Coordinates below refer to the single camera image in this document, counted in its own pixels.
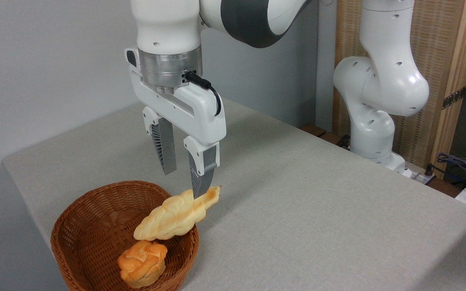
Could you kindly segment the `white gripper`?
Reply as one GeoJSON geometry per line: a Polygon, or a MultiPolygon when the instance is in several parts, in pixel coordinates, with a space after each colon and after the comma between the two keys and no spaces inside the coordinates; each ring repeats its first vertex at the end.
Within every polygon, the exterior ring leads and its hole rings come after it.
{"type": "Polygon", "coordinates": [[[214,170],[220,165],[220,140],[226,136],[225,111],[216,114],[218,102],[211,90],[194,83],[161,92],[144,83],[136,48],[125,50],[133,90],[146,105],[142,114],[147,135],[152,137],[161,169],[165,175],[176,171],[173,125],[189,136],[184,139],[189,155],[193,197],[206,193],[214,170]]]}

